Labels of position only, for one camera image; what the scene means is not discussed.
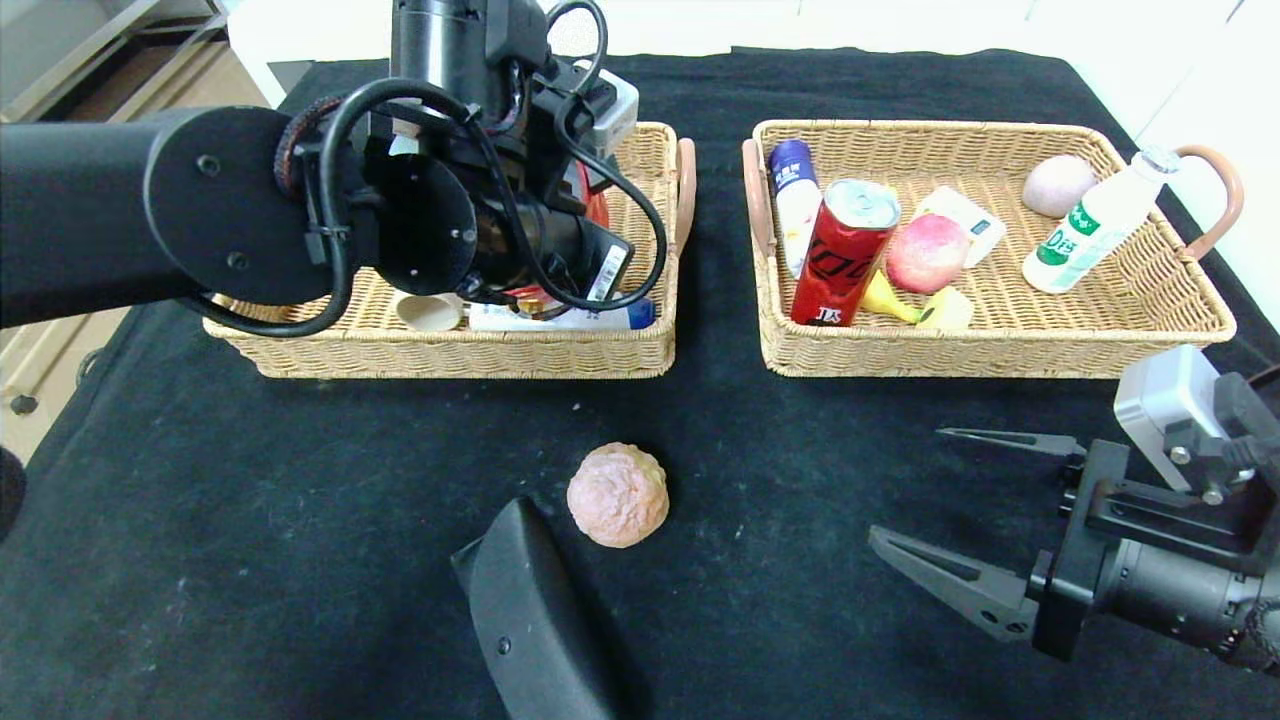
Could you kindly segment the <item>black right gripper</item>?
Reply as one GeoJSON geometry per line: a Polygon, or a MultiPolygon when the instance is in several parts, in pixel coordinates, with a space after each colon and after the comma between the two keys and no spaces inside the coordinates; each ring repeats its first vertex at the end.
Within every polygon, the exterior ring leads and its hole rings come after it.
{"type": "Polygon", "coordinates": [[[1225,564],[1225,527],[1164,491],[1126,479],[1130,451],[1071,436],[942,427],[942,436],[1062,457],[1080,475],[1060,550],[1028,580],[884,527],[872,551],[988,637],[1069,661],[1085,624],[1112,615],[1224,662],[1242,661],[1242,571],[1225,564]]]}

